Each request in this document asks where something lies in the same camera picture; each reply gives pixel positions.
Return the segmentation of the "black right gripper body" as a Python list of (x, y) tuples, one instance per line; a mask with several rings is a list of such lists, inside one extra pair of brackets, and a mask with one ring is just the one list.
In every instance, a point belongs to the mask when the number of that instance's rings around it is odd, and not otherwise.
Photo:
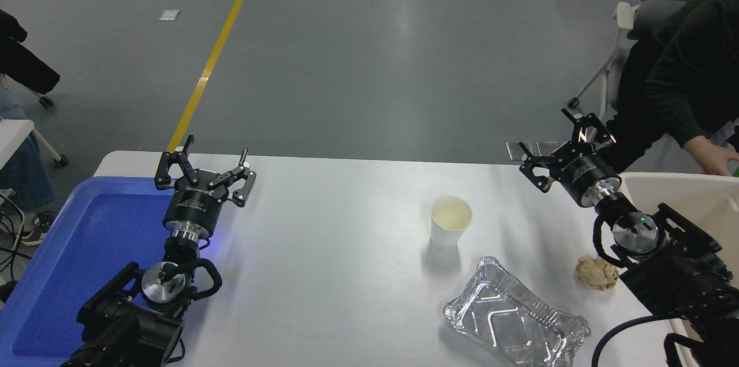
[(591, 143), (564, 143), (553, 152), (551, 177), (573, 199), (602, 199), (617, 191), (617, 173)]

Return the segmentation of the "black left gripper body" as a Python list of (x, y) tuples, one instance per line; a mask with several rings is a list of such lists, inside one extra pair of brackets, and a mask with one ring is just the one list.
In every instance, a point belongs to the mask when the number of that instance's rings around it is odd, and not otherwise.
[(229, 195), (224, 185), (208, 185), (219, 176), (219, 173), (198, 170), (196, 185), (191, 185), (185, 176), (177, 178), (175, 192), (163, 218), (164, 228), (173, 232), (176, 225), (190, 223), (201, 232), (214, 232), (223, 201)]

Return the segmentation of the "person's hand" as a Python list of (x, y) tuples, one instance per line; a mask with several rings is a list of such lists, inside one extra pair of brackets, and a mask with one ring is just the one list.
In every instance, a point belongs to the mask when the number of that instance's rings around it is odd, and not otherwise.
[(713, 144), (705, 136), (689, 139), (682, 148), (693, 157), (707, 175), (732, 176), (729, 163), (738, 161), (736, 151)]

